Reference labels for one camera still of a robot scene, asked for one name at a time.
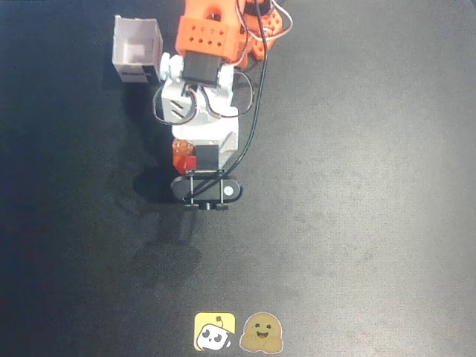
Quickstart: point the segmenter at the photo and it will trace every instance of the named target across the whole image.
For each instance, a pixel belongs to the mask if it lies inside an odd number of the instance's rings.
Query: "yellow sticker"
[[[195,349],[219,351],[229,348],[236,324],[230,312],[200,312],[195,316]]]
[[[252,353],[280,353],[283,350],[281,322],[268,312],[254,314],[245,323],[239,346]]]

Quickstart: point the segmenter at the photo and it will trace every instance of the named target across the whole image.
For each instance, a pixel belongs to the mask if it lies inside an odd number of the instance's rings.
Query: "brown emoji sticker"
[[[278,319],[267,312],[259,312],[246,321],[239,346],[253,353],[279,353],[283,350],[282,337],[283,328]]]

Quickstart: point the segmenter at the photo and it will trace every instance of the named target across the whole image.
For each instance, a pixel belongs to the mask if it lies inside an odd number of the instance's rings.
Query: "white cardboard box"
[[[163,39],[156,19],[115,16],[112,64],[125,83],[158,83]]]

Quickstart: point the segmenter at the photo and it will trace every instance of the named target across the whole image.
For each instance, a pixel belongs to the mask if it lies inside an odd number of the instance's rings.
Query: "orange object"
[[[245,0],[238,0],[244,9]],[[186,0],[180,18],[176,50],[181,56],[187,51],[220,56],[229,62],[241,55],[241,24],[235,7],[237,0]]]
[[[261,37],[260,23],[258,22],[257,17],[245,14],[244,18],[246,21],[246,26],[248,26],[248,29],[258,34],[258,37]],[[281,30],[283,29],[283,19],[281,18],[280,13],[278,13],[276,9],[274,9],[269,15],[262,16],[262,20],[263,20],[263,27],[265,28],[266,36],[276,35],[277,33],[281,32]],[[263,42],[258,41],[257,39],[254,39],[254,38],[251,38],[251,41],[253,42],[253,48],[251,49],[251,51],[253,52],[253,55],[255,56],[255,58],[257,60],[264,60],[265,51],[263,48]],[[266,43],[268,44],[269,50],[272,49],[275,42],[276,42],[276,39],[266,41]]]
[[[182,175],[186,170],[196,169],[196,157],[193,156],[194,147],[185,140],[174,140],[172,143],[173,166]]]

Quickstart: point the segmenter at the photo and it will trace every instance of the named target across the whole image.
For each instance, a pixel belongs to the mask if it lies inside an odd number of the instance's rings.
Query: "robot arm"
[[[239,117],[254,103],[252,83],[240,69],[249,54],[266,62],[267,49],[291,29],[283,31],[278,9],[287,14],[275,0],[186,0],[178,54],[162,56],[153,108],[157,120],[172,127],[173,164],[181,176],[171,188],[189,208],[227,210],[241,196],[241,185],[224,169],[239,149]],[[243,113],[231,105],[235,74],[250,86]],[[163,118],[157,116],[159,102]]]

